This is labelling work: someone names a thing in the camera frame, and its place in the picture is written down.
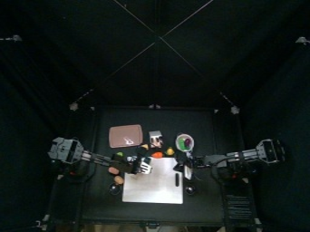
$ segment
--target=black curtain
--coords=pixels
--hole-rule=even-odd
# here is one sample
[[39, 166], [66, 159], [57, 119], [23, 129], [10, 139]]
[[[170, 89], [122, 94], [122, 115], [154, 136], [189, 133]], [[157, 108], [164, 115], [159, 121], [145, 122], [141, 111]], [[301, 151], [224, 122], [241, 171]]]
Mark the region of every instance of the black curtain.
[[70, 109], [22, 43], [0, 41], [0, 67], [0, 230], [22, 231], [46, 214], [47, 152], [65, 133]]
[[281, 231], [309, 231], [310, 220], [310, 50], [297, 44], [290, 59], [242, 109], [248, 147], [262, 139], [284, 142], [288, 160], [266, 168], [256, 180], [264, 222]]

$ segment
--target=black wall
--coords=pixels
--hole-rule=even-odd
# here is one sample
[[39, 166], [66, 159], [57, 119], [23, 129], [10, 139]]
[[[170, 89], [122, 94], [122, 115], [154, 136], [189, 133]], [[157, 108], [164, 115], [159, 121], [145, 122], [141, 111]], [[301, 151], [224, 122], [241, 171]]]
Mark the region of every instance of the black wall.
[[293, 231], [310, 228], [309, 63], [310, 46], [297, 46], [296, 53], [242, 109], [248, 147], [269, 138], [281, 139], [286, 147], [286, 162], [264, 170], [254, 190], [264, 222]]
[[46, 153], [66, 130], [70, 109], [19, 43], [2, 42], [0, 66], [0, 230], [22, 231], [46, 214]]

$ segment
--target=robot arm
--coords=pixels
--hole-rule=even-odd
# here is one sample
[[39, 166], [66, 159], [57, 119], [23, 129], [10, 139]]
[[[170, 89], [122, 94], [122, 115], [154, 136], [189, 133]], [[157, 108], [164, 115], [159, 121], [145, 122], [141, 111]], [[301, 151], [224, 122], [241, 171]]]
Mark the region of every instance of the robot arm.
[[268, 165], [285, 160], [285, 150], [278, 140], [262, 140], [253, 150], [230, 152], [226, 155], [213, 155], [205, 157], [208, 167], [226, 167], [234, 162], [256, 162], [262, 161]]
[[280, 141], [262, 140], [253, 150], [206, 156], [205, 167], [212, 168], [213, 178], [224, 183], [225, 180], [245, 178], [256, 173], [252, 163], [264, 162], [272, 165], [284, 160], [285, 150]]
[[125, 160], [122, 153], [114, 154], [113, 157], [107, 157], [95, 154], [87, 150], [78, 140], [66, 140], [61, 137], [53, 141], [51, 151], [49, 156], [53, 160], [58, 160], [67, 165], [77, 165], [79, 162], [94, 162], [102, 166], [111, 166], [119, 171], [127, 173], [143, 173], [150, 174], [151, 166], [147, 159], [141, 159], [139, 156], [131, 161]]

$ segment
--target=brown tray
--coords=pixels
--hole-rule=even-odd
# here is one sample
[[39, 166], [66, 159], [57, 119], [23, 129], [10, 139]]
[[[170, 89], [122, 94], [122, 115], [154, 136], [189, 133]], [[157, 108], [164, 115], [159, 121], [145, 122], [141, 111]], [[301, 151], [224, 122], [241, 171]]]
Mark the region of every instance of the brown tray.
[[113, 148], [138, 146], [143, 140], [141, 125], [110, 128], [110, 146]]

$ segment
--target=bowl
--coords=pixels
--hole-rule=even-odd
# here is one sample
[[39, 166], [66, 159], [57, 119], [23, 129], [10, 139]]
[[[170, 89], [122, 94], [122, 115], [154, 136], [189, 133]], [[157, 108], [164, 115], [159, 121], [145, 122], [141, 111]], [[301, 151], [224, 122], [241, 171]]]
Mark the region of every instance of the bowl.
[[190, 135], [182, 133], [177, 137], [176, 146], [178, 150], [184, 152], [190, 152], [193, 151], [194, 148], [194, 139], [192, 138]]

